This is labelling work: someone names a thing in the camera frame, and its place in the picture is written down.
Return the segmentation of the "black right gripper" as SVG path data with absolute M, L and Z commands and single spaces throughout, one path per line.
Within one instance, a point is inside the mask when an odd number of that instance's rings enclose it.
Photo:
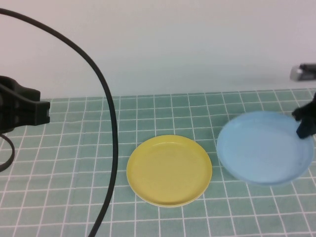
M 308 105 L 296 108 L 292 112 L 296 121 L 301 121 L 296 133 L 300 139 L 305 139 L 316 134 L 316 93 Z

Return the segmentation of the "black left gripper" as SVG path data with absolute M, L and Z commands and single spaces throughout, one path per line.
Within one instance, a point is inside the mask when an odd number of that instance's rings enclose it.
M 16 127 L 50 123 L 47 111 L 50 103 L 40 101 L 40 92 L 21 86 L 16 80 L 0 78 L 0 132 L 8 133 Z

